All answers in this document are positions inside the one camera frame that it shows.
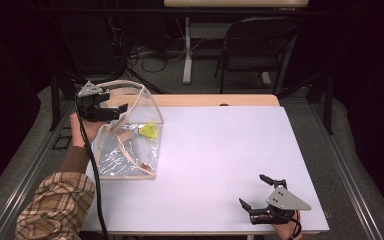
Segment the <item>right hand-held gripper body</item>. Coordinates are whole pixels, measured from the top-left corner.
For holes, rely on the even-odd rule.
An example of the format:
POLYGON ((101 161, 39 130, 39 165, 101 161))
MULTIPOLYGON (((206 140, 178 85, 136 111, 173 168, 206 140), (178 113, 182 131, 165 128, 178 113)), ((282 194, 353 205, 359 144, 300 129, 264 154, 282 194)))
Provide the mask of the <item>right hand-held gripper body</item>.
POLYGON ((249 214, 250 222, 256 224, 286 224, 292 220, 298 210, 309 211, 312 207, 287 189, 285 180, 275 180, 276 187, 266 199, 268 206, 253 209, 249 214))

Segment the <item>desk with white legs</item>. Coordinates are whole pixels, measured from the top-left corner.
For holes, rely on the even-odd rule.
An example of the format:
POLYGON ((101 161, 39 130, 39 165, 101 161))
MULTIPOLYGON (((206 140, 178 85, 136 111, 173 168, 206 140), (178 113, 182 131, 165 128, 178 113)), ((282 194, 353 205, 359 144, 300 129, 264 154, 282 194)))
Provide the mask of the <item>desk with white legs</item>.
MULTIPOLYGON (((309 0, 164 0, 164 6, 169 8, 189 10, 192 8, 212 10, 240 8, 306 8, 309 0)), ((192 80, 192 39, 222 39, 230 23, 196 23, 189 17, 185 18, 185 65, 183 83, 190 84, 192 80)))

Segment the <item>black folding chair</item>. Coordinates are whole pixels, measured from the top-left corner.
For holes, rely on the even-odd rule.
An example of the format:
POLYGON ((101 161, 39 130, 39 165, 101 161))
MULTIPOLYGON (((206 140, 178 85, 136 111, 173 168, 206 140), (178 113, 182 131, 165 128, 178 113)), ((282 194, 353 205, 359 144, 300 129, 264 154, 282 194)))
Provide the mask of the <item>black folding chair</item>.
POLYGON ((275 72, 275 94, 290 42, 299 29, 290 18, 250 17, 229 27, 224 38, 214 76, 221 70, 220 93, 224 91, 226 72, 275 72))

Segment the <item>person's left hand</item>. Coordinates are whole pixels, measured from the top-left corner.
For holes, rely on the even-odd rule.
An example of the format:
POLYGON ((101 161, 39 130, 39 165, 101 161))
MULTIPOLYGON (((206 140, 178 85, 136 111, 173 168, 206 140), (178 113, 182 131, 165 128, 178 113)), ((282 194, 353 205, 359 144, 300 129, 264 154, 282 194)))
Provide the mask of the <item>person's left hand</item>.
POLYGON ((90 122, 80 120, 76 113, 70 115, 70 124, 72 132, 72 145, 84 147, 86 142, 92 143, 96 138, 99 129, 104 122, 90 122))

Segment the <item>clear plastic bag beige trim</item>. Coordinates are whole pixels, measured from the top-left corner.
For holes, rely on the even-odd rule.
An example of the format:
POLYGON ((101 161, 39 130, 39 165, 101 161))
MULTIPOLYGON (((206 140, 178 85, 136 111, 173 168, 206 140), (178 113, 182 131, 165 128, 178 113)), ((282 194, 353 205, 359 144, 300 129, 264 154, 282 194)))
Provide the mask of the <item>clear plastic bag beige trim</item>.
POLYGON ((128 104, 119 119, 103 125, 92 149, 101 179, 152 179, 156 177, 163 116, 150 91, 142 84, 115 80, 99 84, 110 93, 102 102, 103 108, 117 108, 128 104), (146 123, 158 125, 158 137, 148 138, 138 130, 146 123))

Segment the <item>black metal post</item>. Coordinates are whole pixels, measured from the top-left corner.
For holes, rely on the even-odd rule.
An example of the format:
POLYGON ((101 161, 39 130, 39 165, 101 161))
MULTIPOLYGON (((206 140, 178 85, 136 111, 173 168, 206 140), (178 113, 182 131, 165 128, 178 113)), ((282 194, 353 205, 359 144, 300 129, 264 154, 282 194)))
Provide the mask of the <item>black metal post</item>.
POLYGON ((54 74, 51 78, 51 109, 52 109, 52 124, 51 131, 54 131, 60 122, 60 95, 58 77, 54 74))

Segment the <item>black stand leg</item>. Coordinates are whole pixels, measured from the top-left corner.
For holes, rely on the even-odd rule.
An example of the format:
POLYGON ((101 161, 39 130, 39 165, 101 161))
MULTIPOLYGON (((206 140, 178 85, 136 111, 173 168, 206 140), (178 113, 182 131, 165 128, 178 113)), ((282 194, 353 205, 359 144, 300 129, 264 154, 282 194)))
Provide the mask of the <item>black stand leg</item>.
POLYGON ((146 80, 144 77, 142 77, 136 71, 134 71, 132 68, 126 68, 126 71, 129 72, 133 77, 138 79, 144 86, 146 86, 148 89, 154 91, 155 93, 169 94, 169 92, 157 87, 156 85, 154 85, 151 82, 149 82, 148 80, 146 80))

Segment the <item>person's right hand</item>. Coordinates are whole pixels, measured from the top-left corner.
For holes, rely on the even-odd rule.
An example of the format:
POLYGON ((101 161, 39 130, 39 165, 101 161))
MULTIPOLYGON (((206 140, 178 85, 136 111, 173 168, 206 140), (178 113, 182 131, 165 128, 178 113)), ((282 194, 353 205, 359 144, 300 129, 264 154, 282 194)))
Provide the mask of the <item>person's right hand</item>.
POLYGON ((304 240, 302 233, 298 232, 298 222, 300 213, 296 212, 293 216, 293 221, 286 224, 274 224, 273 227, 281 240, 304 240))

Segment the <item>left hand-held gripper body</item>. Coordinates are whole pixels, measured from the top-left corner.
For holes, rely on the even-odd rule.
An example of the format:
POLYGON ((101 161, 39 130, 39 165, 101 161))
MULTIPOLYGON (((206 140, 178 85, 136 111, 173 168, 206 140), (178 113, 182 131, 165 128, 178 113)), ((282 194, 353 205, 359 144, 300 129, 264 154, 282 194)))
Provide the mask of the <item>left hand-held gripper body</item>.
POLYGON ((103 109, 98 101, 98 95, 104 93, 101 87, 88 81, 76 95, 76 109, 79 116, 91 122, 108 122, 110 111, 103 109))

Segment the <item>black square floor bracket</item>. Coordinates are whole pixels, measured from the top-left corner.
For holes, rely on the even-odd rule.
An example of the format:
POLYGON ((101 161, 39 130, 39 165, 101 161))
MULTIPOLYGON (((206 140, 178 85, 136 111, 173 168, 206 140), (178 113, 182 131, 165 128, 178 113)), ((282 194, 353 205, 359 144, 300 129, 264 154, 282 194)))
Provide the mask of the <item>black square floor bracket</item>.
POLYGON ((52 146, 53 150, 67 150, 68 147, 70 146, 72 137, 69 135, 62 135, 60 134, 55 143, 52 146))

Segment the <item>yellow shuttlecock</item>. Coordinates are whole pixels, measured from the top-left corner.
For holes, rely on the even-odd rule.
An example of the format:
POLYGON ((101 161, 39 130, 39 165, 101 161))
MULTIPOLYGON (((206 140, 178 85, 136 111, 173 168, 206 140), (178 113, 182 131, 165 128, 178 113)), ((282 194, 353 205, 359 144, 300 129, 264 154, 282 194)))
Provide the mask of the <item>yellow shuttlecock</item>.
POLYGON ((156 139, 158 137, 158 125, 155 122, 149 122, 141 126, 139 134, 148 138, 156 139))

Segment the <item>aluminium floor rail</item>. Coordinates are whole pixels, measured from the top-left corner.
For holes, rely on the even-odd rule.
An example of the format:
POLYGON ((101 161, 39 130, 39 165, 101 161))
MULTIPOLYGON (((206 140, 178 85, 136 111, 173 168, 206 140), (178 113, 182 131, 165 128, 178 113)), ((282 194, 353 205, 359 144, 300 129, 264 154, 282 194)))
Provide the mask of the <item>aluminium floor rail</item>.
POLYGON ((52 106, 41 101, 39 114, 19 149, 0 176, 0 240, 14 240, 15 224, 20 212, 30 203, 38 185, 58 170, 66 151, 59 136, 69 137, 68 118, 74 111, 73 102, 60 101, 59 122, 53 126, 52 106))
POLYGON ((329 148, 331 149, 335 167, 344 185, 344 188, 348 194, 348 198, 356 212, 356 215, 360 221, 360 224, 368 238, 368 240, 384 240, 374 218, 369 210, 369 207, 363 198, 361 191, 359 190, 357 183, 349 169, 349 166, 344 158, 340 147, 333 135, 330 135, 326 130, 323 122, 323 113, 317 104, 310 104, 309 108, 312 115, 315 117, 320 131, 327 140, 329 148))

